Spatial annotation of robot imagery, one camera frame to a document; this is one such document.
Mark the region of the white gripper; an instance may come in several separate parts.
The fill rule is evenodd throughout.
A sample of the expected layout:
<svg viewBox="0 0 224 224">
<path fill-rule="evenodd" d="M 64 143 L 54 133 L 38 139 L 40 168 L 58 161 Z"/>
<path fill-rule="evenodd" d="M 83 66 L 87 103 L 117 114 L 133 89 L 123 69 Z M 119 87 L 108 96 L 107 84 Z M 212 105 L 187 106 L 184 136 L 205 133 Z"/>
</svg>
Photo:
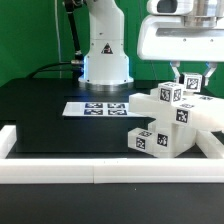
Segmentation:
<svg viewBox="0 0 224 224">
<path fill-rule="evenodd" d="M 207 62 L 202 74 L 202 86 L 207 86 L 216 62 L 224 62 L 224 18 L 213 28 L 190 28 L 180 16 L 147 16 L 141 24 L 137 54 L 142 60 L 171 61 L 174 81 L 179 84 L 184 83 L 179 61 Z"/>
</svg>

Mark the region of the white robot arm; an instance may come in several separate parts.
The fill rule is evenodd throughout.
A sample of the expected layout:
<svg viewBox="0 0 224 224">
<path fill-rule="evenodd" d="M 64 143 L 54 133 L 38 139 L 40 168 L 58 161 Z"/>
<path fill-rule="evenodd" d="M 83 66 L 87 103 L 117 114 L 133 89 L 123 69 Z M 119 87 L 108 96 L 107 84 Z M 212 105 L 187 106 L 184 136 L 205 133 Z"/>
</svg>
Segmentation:
<svg viewBox="0 0 224 224">
<path fill-rule="evenodd" d="M 90 50 L 84 76 L 91 87 L 131 83 L 124 53 L 124 14 L 115 0 L 86 0 L 90 16 Z M 182 61 L 205 62 L 208 81 L 224 62 L 224 0 L 148 0 L 137 54 L 143 60 L 168 61 L 174 78 Z"/>
</svg>

